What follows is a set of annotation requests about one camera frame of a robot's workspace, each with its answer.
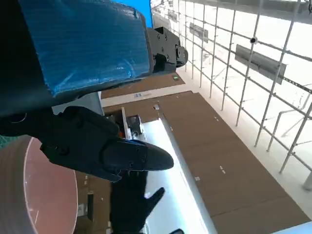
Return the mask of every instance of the metal railing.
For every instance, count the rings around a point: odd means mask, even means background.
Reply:
[[[263,5],[263,0],[260,0],[259,1],[259,11],[258,11],[258,14],[257,14],[257,18],[256,18],[256,22],[255,22],[255,27],[254,27],[254,32],[253,32],[253,37],[256,37],[256,33],[257,33],[257,26],[258,26],[258,23],[259,23],[259,18],[261,16],[261,9],[262,9],[262,5]],[[292,56],[295,56],[295,57],[298,57],[300,59],[303,59],[303,60],[306,60],[306,61],[309,61],[309,62],[312,62],[312,58],[310,57],[306,57],[306,56],[302,56],[300,54],[297,54],[297,53],[294,53],[290,50],[287,50],[287,44],[288,44],[288,41],[289,41],[289,38],[290,38],[290,35],[291,35],[291,32],[292,32],[292,29],[293,29],[293,24],[296,22],[296,15],[298,13],[298,9],[299,9],[299,6],[300,6],[300,0],[297,0],[297,3],[296,3],[296,7],[294,8],[294,11],[293,11],[293,16],[292,16],[292,20],[291,20],[291,23],[290,23],[290,26],[289,26],[289,30],[288,30],[288,33],[287,33],[287,36],[286,36],[286,39],[285,39],[285,43],[284,43],[284,46],[283,48],[279,48],[279,47],[276,47],[274,45],[271,45],[271,44],[268,44],[268,43],[265,43],[265,42],[262,42],[260,40],[258,40],[257,42],[259,44],[262,44],[264,46],[267,46],[269,48],[272,48],[272,49],[275,49],[275,50],[278,50],[281,52],[281,56],[280,56],[280,59],[278,61],[278,67],[277,67],[277,71],[274,75],[274,78],[273,78],[273,83],[271,85],[271,88],[270,89],[267,89],[266,87],[264,87],[263,85],[261,85],[260,83],[258,83],[256,80],[252,79],[250,76],[249,76],[249,69],[250,69],[250,65],[251,65],[251,61],[252,61],[252,56],[254,54],[254,44],[251,43],[251,47],[250,47],[250,56],[249,56],[249,60],[248,60],[248,64],[247,64],[247,68],[246,68],[246,72],[243,73],[241,71],[239,71],[238,69],[236,69],[235,67],[233,67],[231,64],[230,64],[230,56],[231,54],[235,54],[236,55],[236,52],[232,50],[232,39],[233,39],[233,35],[237,35],[241,38],[244,38],[244,39],[247,39],[248,41],[251,39],[250,37],[246,36],[246,35],[243,35],[243,34],[240,34],[238,32],[235,32],[234,31],[234,21],[235,21],[235,15],[236,15],[236,10],[233,11],[233,21],[232,21],[232,29],[231,30],[228,30],[228,29],[225,29],[223,27],[220,27],[217,25],[217,22],[218,22],[218,12],[219,12],[219,7],[218,5],[216,5],[216,8],[215,8],[215,22],[214,23],[210,23],[210,22],[206,22],[205,21],[205,6],[204,6],[204,10],[203,10],[203,20],[200,20],[200,19],[197,19],[195,17],[195,12],[194,12],[194,9],[193,9],[193,17],[190,17],[190,16],[187,16],[186,15],[186,12],[185,14],[182,14],[179,12],[179,4],[178,4],[178,11],[175,11],[173,9],[169,9],[168,7],[164,6],[164,5],[161,5],[159,7],[162,7],[168,11],[171,11],[171,12],[174,12],[178,15],[178,31],[176,31],[175,29],[171,29],[174,33],[177,33],[179,35],[179,37],[181,39],[184,39],[185,40],[185,46],[186,46],[186,41],[190,41],[192,43],[192,60],[189,61],[189,63],[192,65],[192,79],[194,79],[194,68],[196,68],[199,72],[200,72],[200,85],[199,87],[201,87],[201,84],[202,84],[202,76],[206,77],[209,81],[210,81],[210,97],[212,96],[212,90],[213,90],[213,85],[216,86],[217,89],[219,89],[220,91],[223,92],[223,99],[222,99],[222,104],[221,104],[221,110],[223,110],[224,108],[224,100],[225,100],[225,97],[228,97],[234,104],[236,104],[238,106],[238,114],[237,114],[237,118],[236,118],[236,126],[238,126],[239,124],[239,118],[240,118],[240,114],[241,114],[241,111],[245,112],[255,123],[257,123],[259,125],[259,130],[258,130],[258,134],[256,136],[256,140],[255,140],[255,147],[257,146],[258,144],[258,141],[260,139],[260,135],[261,135],[261,132],[262,130],[264,130],[265,132],[267,132],[270,136],[271,136],[271,140],[270,140],[270,143],[268,145],[268,150],[270,149],[271,147],[271,144],[272,144],[272,141],[273,140],[276,140],[283,148],[285,148],[288,152],[287,152],[287,155],[286,155],[286,158],[283,162],[283,166],[281,167],[280,169],[280,173],[283,172],[287,162],[288,162],[288,159],[290,158],[290,156],[294,156],[299,162],[301,162],[307,169],[309,169],[311,172],[312,172],[312,167],[310,165],[308,165],[304,160],[302,160],[295,152],[294,152],[294,147],[296,145],[298,145],[297,141],[298,141],[298,138],[300,137],[300,134],[305,126],[305,123],[307,122],[308,119],[312,119],[312,117],[310,116],[311,114],[311,110],[312,110],[312,103],[310,104],[310,107],[308,108],[307,112],[304,112],[304,108],[306,106],[307,103],[305,103],[305,105],[301,108],[298,108],[298,107],[295,107],[293,104],[289,103],[288,101],[284,100],[282,97],[280,97],[279,95],[277,95],[275,92],[274,92],[274,88],[275,88],[275,85],[276,85],[276,81],[278,78],[282,78],[283,80],[289,82],[290,84],[304,90],[305,92],[309,93],[309,94],[312,94],[312,90],[307,88],[305,85],[302,85],[302,84],[299,84],[289,78],[286,78],[286,77],[282,77],[279,75],[279,72],[280,72],[280,67],[281,67],[281,64],[282,64],[282,61],[283,61],[283,58],[284,58],[284,55],[285,54],[289,54],[289,55],[292,55]],[[180,34],[180,17],[183,16],[185,18],[185,24],[184,24],[184,27],[185,27],[185,34],[184,36]],[[195,20],[199,21],[199,22],[202,22],[202,27],[203,27],[203,35],[204,35],[204,27],[205,27],[205,24],[207,25],[210,25],[210,26],[213,26],[214,27],[214,39],[211,39],[211,38],[208,38],[208,41],[211,41],[214,43],[214,47],[213,47],[213,51],[212,52],[209,52],[207,51],[205,48],[204,48],[204,36],[202,36],[201,38],[201,45],[197,44],[196,42],[194,42],[194,37],[195,35],[193,35],[193,38],[192,40],[188,39],[187,38],[187,17],[190,18],[190,19],[193,19],[193,24],[195,22]],[[224,45],[221,45],[220,43],[216,42],[216,37],[217,37],[217,29],[219,30],[223,30],[223,31],[226,31],[228,33],[231,34],[231,37],[230,37],[230,43],[229,43],[229,47],[226,47]],[[201,61],[200,61],[200,67],[198,68],[195,64],[194,64],[194,45],[198,46],[200,49],[201,49]],[[225,50],[228,51],[228,59],[227,61],[224,61],[223,59],[219,58],[216,54],[215,54],[215,49],[216,47],[219,46]],[[209,76],[207,74],[205,74],[203,72],[203,52],[205,53],[208,53],[209,55],[212,56],[212,67],[211,67],[211,77],[209,78]],[[224,88],[222,89],[219,85],[217,85],[215,83],[215,81],[213,80],[213,77],[214,77],[214,66],[215,66],[215,59],[217,59],[218,61],[222,62],[223,64],[226,65],[226,75],[225,75],[225,80],[224,80]],[[242,95],[241,95],[241,100],[240,102],[238,103],[237,101],[234,100],[234,98],[232,98],[227,92],[226,92],[226,89],[227,89],[227,79],[228,79],[228,72],[229,72],[229,69],[232,69],[234,70],[235,72],[237,72],[238,74],[240,74],[243,78],[244,78],[244,85],[243,85],[243,89],[242,89]],[[253,117],[244,107],[243,107],[243,103],[244,103],[244,94],[245,94],[245,90],[246,90],[246,84],[247,84],[247,81],[250,81],[252,82],[253,84],[257,85],[258,87],[260,87],[262,90],[266,91],[268,94],[269,94],[269,97],[268,97],[268,101],[266,103],[266,108],[265,108],[265,111],[264,111],[264,114],[263,114],[263,117],[262,117],[262,120],[261,121],[258,121],[255,117]],[[275,123],[275,126],[274,126],[274,130],[273,132],[270,132],[265,126],[264,126],[264,122],[267,119],[267,113],[268,113],[268,109],[269,109],[269,106],[270,106],[270,102],[272,100],[272,98],[276,98],[278,99],[279,101],[283,102],[284,104],[288,105],[290,108],[292,108],[292,110],[289,110],[289,111],[281,111],[279,114],[278,114],[278,117],[277,117],[277,120],[276,120],[276,123]],[[279,121],[280,121],[280,118],[281,118],[281,115],[283,113],[287,113],[287,112],[290,112],[290,111],[296,111],[300,114],[303,115],[303,118],[302,118],[302,123],[300,125],[300,128],[291,144],[290,147],[286,146],[280,139],[278,139],[276,136],[275,136],[275,133],[276,133],[276,130],[278,128],[278,124],[279,124]]]

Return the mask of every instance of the white surface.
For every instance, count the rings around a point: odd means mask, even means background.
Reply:
[[[126,112],[125,112],[125,108],[121,107],[121,112],[122,112],[122,121],[123,121],[123,128],[125,130],[125,138],[127,140],[131,140],[132,136],[131,136],[131,131],[128,127],[128,123],[127,123],[127,117],[126,117]]]
[[[215,233],[207,230],[196,201],[186,182],[175,151],[161,120],[143,124],[146,141],[168,151],[175,166],[161,172],[149,172],[146,192],[151,196],[160,187],[166,192],[147,219],[150,234],[168,234],[178,228],[185,234]]]

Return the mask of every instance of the wooden floor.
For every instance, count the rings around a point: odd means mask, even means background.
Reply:
[[[270,234],[310,221],[200,94],[123,104],[143,122],[158,103],[219,234]],[[108,112],[119,107],[108,107]]]

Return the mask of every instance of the white label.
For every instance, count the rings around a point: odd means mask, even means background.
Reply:
[[[77,217],[84,216],[84,204],[78,205]]]

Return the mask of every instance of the metal rod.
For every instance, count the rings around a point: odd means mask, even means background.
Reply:
[[[276,133],[276,130],[277,130],[277,127],[278,127],[278,124],[279,124],[279,121],[281,119],[282,114],[283,114],[282,112],[278,113],[278,117],[277,117],[274,129],[273,129],[272,135],[271,135],[271,139],[270,139],[270,142],[269,142],[269,145],[267,148],[267,152],[270,151],[270,148],[271,148],[271,145],[272,145],[272,142],[273,142],[273,139],[274,139],[274,136],[275,136],[275,133]]]
[[[310,143],[310,142],[312,142],[312,140],[308,140],[308,141],[304,141],[304,142],[297,143],[296,146],[297,146],[297,145],[302,145],[302,144],[307,144],[307,143]]]
[[[302,107],[300,108],[300,110],[303,110],[303,109],[306,107],[306,105],[307,105],[307,103],[308,103],[308,100],[309,100],[309,97],[310,97],[310,94],[307,96],[307,99],[306,99],[305,102],[303,103],[303,105],[302,105]],[[295,110],[281,111],[281,112],[278,113],[278,117],[277,117],[277,120],[276,120],[276,123],[275,123],[275,126],[274,126],[274,130],[273,130],[273,132],[272,132],[272,136],[271,136],[271,139],[270,139],[270,143],[269,143],[269,145],[268,145],[268,148],[267,148],[267,152],[270,151],[270,148],[271,148],[271,145],[272,145],[272,142],[273,142],[273,137],[275,136],[275,133],[276,133],[276,130],[277,130],[277,126],[278,126],[278,124],[279,124],[279,121],[280,121],[280,119],[281,119],[282,114],[284,114],[284,113],[289,113],[289,112],[293,112],[293,111],[295,111]]]
[[[307,113],[304,115],[304,118],[303,118],[303,121],[302,121],[302,123],[300,125],[300,128],[299,128],[296,136],[294,137],[294,140],[293,140],[293,143],[292,143],[290,149],[288,150],[288,153],[287,153],[287,156],[285,158],[285,161],[284,161],[284,163],[283,163],[283,165],[281,167],[281,170],[279,171],[280,173],[283,172],[283,170],[285,169],[285,166],[286,166],[286,164],[288,162],[289,157],[293,154],[293,149],[296,146],[296,143],[297,143],[297,141],[298,141],[298,139],[300,137],[300,134],[302,132],[302,129],[303,129],[304,125],[306,124],[306,122],[308,120],[308,116],[309,116],[311,110],[312,110],[312,103],[310,104],[310,107],[308,108]]]
[[[271,99],[272,99],[272,96],[273,96],[275,84],[276,84],[276,81],[277,81],[277,78],[278,78],[278,75],[279,75],[279,71],[281,69],[281,64],[283,62],[285,51],[287,49],[287,44],[288,44],[289,38],[291,36],[291,32],[292,32],[292,29],[293,29],[293,24],[294,24],[296,15],[298,13],[298,9],[299,9],[300,3],[301,3],[301,0],[297,0],[297,4],[296,4],[296,7],[295,7],[295,10],[293,11],[292,21],[291,21],[291,24],[289,26],[289,30],[288,30],[288,33],[287,33],[287,36],[286,36],[286,39],[285,39],[285,43],[284,43],[284,47],[283,47],[283,51],[282,51],[280,60],[278,62],[277,71],[275,73],[275,78],[273,80],[273,84],[272,84],[271,91],[270,91],[270,94],[269,94],[268,102],[267,102],[267,105],[266,105],[265,110],[264,110],[264,114],[263,114],[261,125],[260,125],[259,131],[258,131],[258,135],[257,135],[257,138],[255,140],[255,144],[254,144],[255,147],[257,146],[257,144],[259,142],[259,139],[260,139],[261,131],[262,131],[262,128],[263,128],[263,125],[264,125],[265,118],[267,116],[267,112],[268,112],[269,105],[270,105],[270,102],[271,102]]]
[[[213,64],[211,67],[211,82],[210,82],[210,93],[209,98],[211,98],[212,92],[213,92],[213,77],[214,77],[214,67],[215,67],[215,41],[216,41],[216,25],[218,23],[218,11],[219,7],[216,6],[216,12],[215,12],[215,25],[214,25],[214,51],[213,51]]]
[[[195,3],[193,2],[193,25],[195,23],[194,16],[195,16]],[[192,38],[192,79],[194,79],[194,34]]]
[[[175,12],[175,13],[176,13],[176,11],[170,10],[170,9],[164,7],[164,6],[160,6],[160,7],[163,7],[163,8],[165,8],[165,9],[169,10],[169,11],[172,11],[172,12]],[[205,21],[205,23],[208,24],[208,25],[210,25],[210,26],[215,26],[213,23],[209,23],[209,22],[207,22],[207,21]],[[217,26],[217,28],[218,28],[218,29],[221,29],[221,30],[223,30],[223,31],[226,31],[226,32],[228,32],[228,33],[231,32],[230,30],[228,30],[228,29],[226,29],[226,28],[223,28],[223,27],[220,27],[220,26]],[[248,40],[250,39],[250,37],[245,36],[245,35],[243,35],[243,34],[240,34],[240,33],[238,33],[238,32],[233,32],[233,34],[234,34],[234,35],[237,35],[237,36],[239,36],[239,37],[248,39]],[[262,45],[265,45],[265,46],[268,46],[268,47],[270,47],[270,48],[272,48],[272,49],[275,49],[275,50],[278,50],[278,51],[283,51],[282,48],[279,48],[279,47],[274,46],[274,45],[269,44],[269,43],[265,43],[265,42],[260,41],[260,40],[258,40],[258,43],[259,43],[259,44],[262,44]],[[298,58],[301,58],[301,59],[303,59],[303,60],[312,62],[312,58],[311,58],[311,57],[303,56],[303,55],[294,53],[294,52],[292,52],[292,51],[290,51],[290,50],[286,50],[285,53],[286,53],[286,54],[289,54],[289,55],[292,55],[292,56],[295,56],[295,57],[298,57]]]
[[[255,22],[254,31],[253,31],[253,37],[254,37],[254,38],[255,38],[255,36],[256,36],[257,29],[258,29],[258,24],[259,24],[259,19],[260,19],[260,13],[261,13],[261,10],[262,10],[262,5],[263,5],[263,0],[260,0],[258,15],[257,15],[257,19],[256,19],[256,22]],[[250,64],[251,64],[251,62],[252,62],[253,53],[254,53],[254,43],[252,43],[251,48],[250,48],[250,54],[249,54],[249,59],[248,59],[248,65],[247,65],[246,74],[245,74],[245,81],[244,81],[244,85],[243,85],[242,96],[241,96],[241,99],[240,99],[239,108],[238,108],[238,113],[237,113],[237,118],[236,118],[236,124],[235,124],[236,127],[238,126],[239,117],[240,117],[240,112],[241,112],[242,105],[243,105],[243,100],[244,100],[244,95],[245,95],[245,89],[246,89],[246,85],[247,85],[248,74],[249,74]]]
[[[234,31],[234,24],[235,24],[235,15],[236,15],[236,10],[234,10],[234,12],[233,12],[232,29],[231,29],[229,54],[228,54],[228,63],[226,65],[225,80],[224,80],[224,92],[223,92],[221,111],[223,111],[223,107],[224,107],[224,100],[225,100],[225,94],[226,94],[226,85],[227,85],[227,82],[228,82],[228,73],[229,73],[229,65],[230,65],[231,50],[232,50],[232,40],[233,40],[233,31]]]
[[[184,11],[185,11],[185,34],[184,34],[184,36],[185,36],[185,44],[184,44],[184,46],[185,46],[185,48],[186,48],[186,0],[184,0]]]
[[[298,120],[298,121],[297,121],[292,127],[290,127],[286,132],[284,132],[284,133],[282,134],[281,137],[285,137],[285,136],[287,135],[287,133],[288,133],[291,129],[293,129],[298,123],[300,123],[302,120],[303,120],[303,117],[300,118],[300,120]]]
[[[205,5],[204,5],[204,13],[203,13],[203,35],[201,39],[201,56],[200,56],[200,82],[199,87],[201,88],[201,80],[202,80],[202,71],[203,71],[203,49],[204,49],[204,33],[205,33]]]

